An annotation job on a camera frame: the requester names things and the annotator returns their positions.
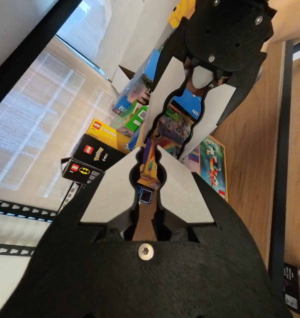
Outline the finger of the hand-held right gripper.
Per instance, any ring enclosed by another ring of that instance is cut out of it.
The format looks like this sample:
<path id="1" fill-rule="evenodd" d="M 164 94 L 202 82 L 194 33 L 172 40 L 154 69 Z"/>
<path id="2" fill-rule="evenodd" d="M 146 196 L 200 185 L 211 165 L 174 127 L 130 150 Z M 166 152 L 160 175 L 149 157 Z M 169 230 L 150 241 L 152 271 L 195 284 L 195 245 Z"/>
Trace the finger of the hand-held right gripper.
<path id="1" fill-rule="evenodd" d="M 175 96 L 180 97 L 188 87 L 189 73 L 185 62 L 172 57 L 159 82 L 151 93 L 145 117 L 145 142 L 150 139 L 159 118 Z"/>
<path id="2" fill-rule="evenodd" d="M 191 134 L 184 142 L 177 159 L 181 160 L 199 145 L 205 137 L 216 129 L 217 123 L 226 109 L 236 87 L 220 85 L 210 89 L 203 100 L 203 112 L 191 127 Z"/>

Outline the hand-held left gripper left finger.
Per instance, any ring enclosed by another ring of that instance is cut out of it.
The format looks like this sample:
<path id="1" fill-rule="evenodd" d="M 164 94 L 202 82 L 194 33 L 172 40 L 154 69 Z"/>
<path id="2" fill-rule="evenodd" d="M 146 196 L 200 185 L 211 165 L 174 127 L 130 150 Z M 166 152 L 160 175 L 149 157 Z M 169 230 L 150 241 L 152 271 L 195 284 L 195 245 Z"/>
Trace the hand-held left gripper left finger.
<path id="1" fill-rule="evenodd" d="M 136 147 L 104 173 L 81 224 L 115 228 L 120 233 L 133 225 L 131 215 L 138 204 L 137 182 L 143 152 L 143 147 Z"/>

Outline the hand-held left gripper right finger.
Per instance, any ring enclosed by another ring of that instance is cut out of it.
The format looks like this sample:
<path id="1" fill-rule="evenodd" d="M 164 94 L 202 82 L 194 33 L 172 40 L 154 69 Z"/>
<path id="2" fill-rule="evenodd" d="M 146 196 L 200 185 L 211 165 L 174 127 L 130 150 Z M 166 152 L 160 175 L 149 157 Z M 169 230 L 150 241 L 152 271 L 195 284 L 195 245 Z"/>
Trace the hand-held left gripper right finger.
<path id="1" fill-rule="evenodd" d="M 208 207 L 204 195 L 211 194 L 215 202 L 221 196 L 197 173 L 192 173 L 161 146 L 156 146 L 156 162 L 161 187 L 158 193 L 163 225 L 170 231 L 191 227 L 215 226 L 221 229 Z"/>

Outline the purple unicorn toy box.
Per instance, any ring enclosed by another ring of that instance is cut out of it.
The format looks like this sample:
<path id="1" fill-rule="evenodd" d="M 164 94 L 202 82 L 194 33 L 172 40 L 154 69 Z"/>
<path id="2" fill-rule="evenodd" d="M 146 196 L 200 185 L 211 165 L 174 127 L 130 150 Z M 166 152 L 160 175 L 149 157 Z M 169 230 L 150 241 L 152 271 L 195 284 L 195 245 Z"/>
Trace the purple unicorn toy box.
<path id="1" fill-rule="evenodd" d="M 189 113 L 176 101 L 171 102 L 166 113 L 160 117 L 154 133 L 143 144 L 144 152 L 140 166 L 139 184 L 154 190 L 160 187 L 155 159 L 156 145 L 159 145 L 174 158 L 178 158 L 184 141 L 190 135 L 191 126 L 199 114 L 199 110 L 193 109 Z"/>

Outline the person's right forearm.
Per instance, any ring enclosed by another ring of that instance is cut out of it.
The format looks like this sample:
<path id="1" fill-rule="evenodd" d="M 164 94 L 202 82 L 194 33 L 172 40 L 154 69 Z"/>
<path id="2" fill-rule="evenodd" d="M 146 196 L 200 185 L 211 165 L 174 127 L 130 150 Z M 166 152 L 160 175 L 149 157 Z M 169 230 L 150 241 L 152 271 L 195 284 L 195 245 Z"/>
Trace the person's right forearm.
<path id="1" fill-rule="evenodd" d="M 300 0 L 269 0 L 268 5 L 277 12 L 272 19 L 274 34 L 263 44 L 262 52 L 270 44 L 300 38 Z"/>

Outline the light blue landscape toy box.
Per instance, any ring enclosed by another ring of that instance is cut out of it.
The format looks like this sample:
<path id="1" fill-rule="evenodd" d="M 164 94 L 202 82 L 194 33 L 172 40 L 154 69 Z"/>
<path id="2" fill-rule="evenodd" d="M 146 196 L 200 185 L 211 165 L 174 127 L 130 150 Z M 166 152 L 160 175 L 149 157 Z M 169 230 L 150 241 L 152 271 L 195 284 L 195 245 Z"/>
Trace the light blue landscape toy box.
<path id="1" fill-rule="evenodd" d="M 149 104 L 159 57 L 160 52 L 154 49 L 117 98 L 112 106 L 114 113 L 125 116 L 130 112 L 134 102 L 138 102 L 141 105 Z"/>

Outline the black box with bat logo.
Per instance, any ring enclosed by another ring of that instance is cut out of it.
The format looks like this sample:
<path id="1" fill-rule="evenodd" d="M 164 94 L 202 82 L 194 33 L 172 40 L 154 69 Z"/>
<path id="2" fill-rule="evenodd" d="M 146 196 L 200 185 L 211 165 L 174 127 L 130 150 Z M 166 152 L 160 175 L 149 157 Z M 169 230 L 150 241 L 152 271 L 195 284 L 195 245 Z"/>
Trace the black box with bat logo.
<path id="1" fill-rule="evenodd" d="M 103 171 L 74 158 L 61 159 L 61 175 L 77 184 L 88 185 Z"/>

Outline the black box with cartoon print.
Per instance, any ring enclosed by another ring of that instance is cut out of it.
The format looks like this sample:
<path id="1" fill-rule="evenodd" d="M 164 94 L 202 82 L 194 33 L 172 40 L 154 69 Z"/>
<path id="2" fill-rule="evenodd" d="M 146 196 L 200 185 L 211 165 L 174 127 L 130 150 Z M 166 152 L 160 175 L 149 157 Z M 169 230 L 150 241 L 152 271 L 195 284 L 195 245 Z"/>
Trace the black box with cartoon print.
<path id="1" fill-rule="evenodd" d="M 98 139 L 84 134 L 71 152 L 71 157 L 104 172 L 126 154 Z"/>

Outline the yellow packet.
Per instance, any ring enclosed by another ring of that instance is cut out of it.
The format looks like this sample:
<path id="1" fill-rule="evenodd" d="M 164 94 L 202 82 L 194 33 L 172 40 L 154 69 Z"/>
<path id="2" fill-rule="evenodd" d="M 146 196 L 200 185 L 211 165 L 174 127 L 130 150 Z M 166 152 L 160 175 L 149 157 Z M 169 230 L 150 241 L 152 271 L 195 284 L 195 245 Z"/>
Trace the yellow packet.
<path id="1" fill-rule="evenodd" d="M 176 29 L 182 18 L 190 19 L 195 11 L 195 0 L 181 0 L 171 13 L 168 22 L 173 29 Z"/>

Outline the green toy box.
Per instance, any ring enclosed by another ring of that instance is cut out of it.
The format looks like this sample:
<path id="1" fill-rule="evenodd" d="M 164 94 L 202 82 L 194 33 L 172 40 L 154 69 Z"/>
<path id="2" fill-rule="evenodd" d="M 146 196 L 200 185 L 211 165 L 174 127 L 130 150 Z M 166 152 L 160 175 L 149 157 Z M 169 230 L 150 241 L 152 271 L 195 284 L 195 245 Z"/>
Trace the green toy box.
<path id="1" fill-rule="evenodd" d="M 112 119 L 110 127 L 126 137 L 132 137 L 144 122 L 148 105 L 138 101 L 132 102 L 127 108 L 120 106 L 116 109 L 116 117 Z"/>

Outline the wooden shelf board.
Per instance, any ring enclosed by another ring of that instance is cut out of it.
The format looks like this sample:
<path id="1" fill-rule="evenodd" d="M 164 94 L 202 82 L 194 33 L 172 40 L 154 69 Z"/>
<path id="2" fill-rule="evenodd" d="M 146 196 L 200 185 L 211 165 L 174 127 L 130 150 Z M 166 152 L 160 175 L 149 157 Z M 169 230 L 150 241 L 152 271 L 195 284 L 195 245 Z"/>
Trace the wooden shelf board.
<path id="1" fill-rule="evenodd" d="M 270 47 L 259 82 L 213 135 L 226 148 L 229 204 L 249 229 L 267 268 L 283 46 Z M 292 70 L 284 261 L 300 266 L 300 58 Z"/>

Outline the window blind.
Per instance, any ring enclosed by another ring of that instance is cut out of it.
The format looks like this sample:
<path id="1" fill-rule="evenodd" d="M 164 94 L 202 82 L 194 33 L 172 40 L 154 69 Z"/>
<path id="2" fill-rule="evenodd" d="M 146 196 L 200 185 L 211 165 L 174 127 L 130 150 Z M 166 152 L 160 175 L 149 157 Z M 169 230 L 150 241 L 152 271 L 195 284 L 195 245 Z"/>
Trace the window blind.
<path id="1" fill-rule="evenodd" d="M 0 103 L 0 199 L 56 211 L 61 158 L 112 103 L 111 83 L 54 37 Z"/>

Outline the black metal beam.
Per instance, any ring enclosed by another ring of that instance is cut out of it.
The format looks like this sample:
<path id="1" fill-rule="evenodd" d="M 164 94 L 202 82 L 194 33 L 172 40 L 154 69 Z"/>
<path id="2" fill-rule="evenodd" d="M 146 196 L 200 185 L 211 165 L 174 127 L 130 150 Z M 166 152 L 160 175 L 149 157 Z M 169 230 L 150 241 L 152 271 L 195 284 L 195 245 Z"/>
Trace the black metal beam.
<path id="1" fill-rule="evenodd" d="M 0 103 L 80 2 L 0 1 Z"/>

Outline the black metal shelf rail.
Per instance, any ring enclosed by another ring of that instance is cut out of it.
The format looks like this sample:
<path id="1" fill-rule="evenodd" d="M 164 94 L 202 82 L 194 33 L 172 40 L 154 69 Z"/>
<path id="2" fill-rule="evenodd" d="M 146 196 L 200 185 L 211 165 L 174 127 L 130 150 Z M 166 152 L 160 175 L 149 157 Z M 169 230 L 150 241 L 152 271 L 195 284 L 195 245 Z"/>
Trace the black metal shelf rail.
<path id="1" fill-rule="evenodd" d="M 284 267 L 293 46 L 292 40 L 285 42 L 283 46 L 282 78 L 278 102 L 279 121 L 268 262 L 269 276 L 276 285 L 282 284 Z"/>

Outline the black perforated rack post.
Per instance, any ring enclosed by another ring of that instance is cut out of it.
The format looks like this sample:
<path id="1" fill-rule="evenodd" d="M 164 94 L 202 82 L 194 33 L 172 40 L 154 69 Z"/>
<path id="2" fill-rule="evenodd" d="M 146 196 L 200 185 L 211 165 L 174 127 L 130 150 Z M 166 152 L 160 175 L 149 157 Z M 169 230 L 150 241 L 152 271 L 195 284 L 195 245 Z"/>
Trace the black perforated rack post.
<path id="1" fill-rule="evenodd" d="M 36 247 L 12 244 L 0 244 L 0 255 L 31 257 Z"/>

